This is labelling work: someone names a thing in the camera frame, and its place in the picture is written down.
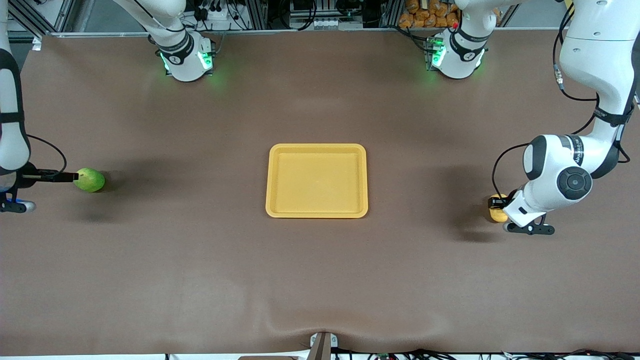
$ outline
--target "green fruit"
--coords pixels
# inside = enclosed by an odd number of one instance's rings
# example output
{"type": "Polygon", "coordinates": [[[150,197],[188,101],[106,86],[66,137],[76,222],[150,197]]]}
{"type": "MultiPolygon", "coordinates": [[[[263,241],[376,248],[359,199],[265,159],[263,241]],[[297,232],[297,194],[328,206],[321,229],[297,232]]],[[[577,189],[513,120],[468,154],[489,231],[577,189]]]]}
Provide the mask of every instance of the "green fruit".
{"type": "Polygon", "coordinates": [[[104,186],[104,175],[92,168],[82,168],[77,171],[78,180],[74,180],[76,186],[88,193],[96,192],[104,186]]]}

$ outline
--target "rectangular tray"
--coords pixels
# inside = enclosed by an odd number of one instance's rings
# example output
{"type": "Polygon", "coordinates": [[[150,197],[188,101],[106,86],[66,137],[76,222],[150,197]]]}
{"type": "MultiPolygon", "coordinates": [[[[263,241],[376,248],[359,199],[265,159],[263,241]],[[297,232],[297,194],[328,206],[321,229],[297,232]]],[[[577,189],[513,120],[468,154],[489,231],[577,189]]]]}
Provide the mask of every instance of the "rectangular tray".
{"type": "Polygon", "coordinates": [[[266,210],[275,218],[361,218],[367,155],[357,143],[280,143],[269,153],[266,210]]]}

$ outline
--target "yellow tray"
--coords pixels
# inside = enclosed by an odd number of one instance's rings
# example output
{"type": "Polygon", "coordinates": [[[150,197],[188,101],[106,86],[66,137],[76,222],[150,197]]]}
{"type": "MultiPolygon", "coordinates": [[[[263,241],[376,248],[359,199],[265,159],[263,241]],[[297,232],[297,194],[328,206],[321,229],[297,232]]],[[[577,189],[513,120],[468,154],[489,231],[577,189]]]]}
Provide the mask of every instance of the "yellow tray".
{"type": "Polygon", "coordinates": [[[357,143],[280,143],[269,153],[267,213],[361,218],[369,209],[367,155],[357,143]]]}

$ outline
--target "gray circular joint cap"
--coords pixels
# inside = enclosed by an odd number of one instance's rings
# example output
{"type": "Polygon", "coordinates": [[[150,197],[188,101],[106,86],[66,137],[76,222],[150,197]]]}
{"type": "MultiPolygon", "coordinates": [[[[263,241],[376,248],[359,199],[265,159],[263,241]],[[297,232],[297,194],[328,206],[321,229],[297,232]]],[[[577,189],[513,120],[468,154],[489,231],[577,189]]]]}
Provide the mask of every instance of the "gray circular joint cap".
{"type": "Polygon", "coordinates": [[[591,190],[591,175],[581,167],[568,167],[557,178],[558,190],[569,200],[580,200],[591,190]]]}

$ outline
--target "table surface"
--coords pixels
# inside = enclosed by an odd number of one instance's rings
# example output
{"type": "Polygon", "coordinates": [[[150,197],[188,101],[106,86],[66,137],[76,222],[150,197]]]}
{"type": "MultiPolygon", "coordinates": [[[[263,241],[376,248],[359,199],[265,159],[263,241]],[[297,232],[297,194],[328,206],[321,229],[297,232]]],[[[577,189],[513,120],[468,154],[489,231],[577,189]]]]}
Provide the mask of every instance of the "table surface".
{"type": "Polygon", "coordinates": [[[496,32],[461,81],[397,33],[229,36],[195,83],[144,38],[46,38],[22,72],[26,127],[109,186],[38,184],[20,193],[34,213],[0,217],[0,354],[271,352],[316,331],[367,352],[638,351],[640,162],[551,213],[553,237],[485,219],[497,155],[593,110],[557,91],[554,35],[496,32]],[[368,214],[268,217],[269,149],[292,142],[362,144],[368,214]]]}

